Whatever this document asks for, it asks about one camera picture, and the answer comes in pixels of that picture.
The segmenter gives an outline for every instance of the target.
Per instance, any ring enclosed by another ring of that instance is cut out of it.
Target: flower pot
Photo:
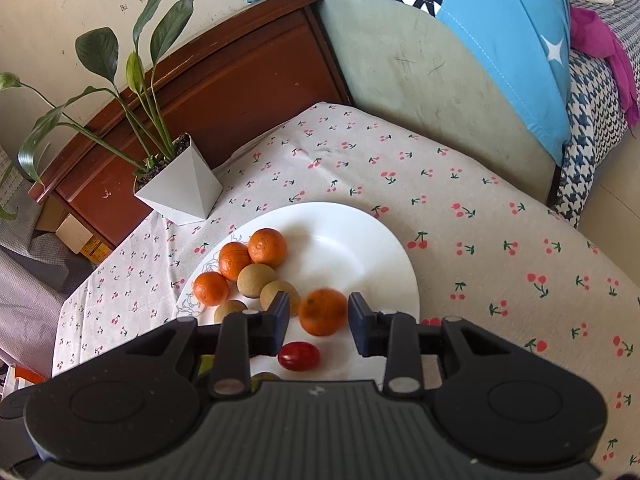
[[[222,192],[190,137],[190,145],[134,195],[178,225],[206,220]]]

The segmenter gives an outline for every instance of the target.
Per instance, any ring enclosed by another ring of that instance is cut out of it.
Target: pink fabric
[[[571,48],[606,59],[618,85],[620,106],[629,127],[640,120],[638,89],[631,62],[620,40],[596,12],[571,6]]]

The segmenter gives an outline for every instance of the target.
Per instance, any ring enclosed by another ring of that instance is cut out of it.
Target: blue blanket
[[[562,164],[562,146],[570,136],[567,0],[397,1],[453,30],[529,131]]]

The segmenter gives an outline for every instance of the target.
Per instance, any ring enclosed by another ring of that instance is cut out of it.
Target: cherry tomato
[[[304,341],[287,343],[278,354],[278,362],[292,372],[306,372],[320,364],[320,351]]]

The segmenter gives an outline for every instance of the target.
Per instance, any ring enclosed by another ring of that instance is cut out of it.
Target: black and white houndstooth bedding
[[[615,0],[613,6],[570,0],[594,10],[616,34],[634,69],[640,89],[640,0]],[[567,103],[571,139],[564,149],[556,211],[571,225],[580,215],[593,185],[594,172],[627,130],[618,87],[609,63],[575,50],[569,54],[571,95]]]

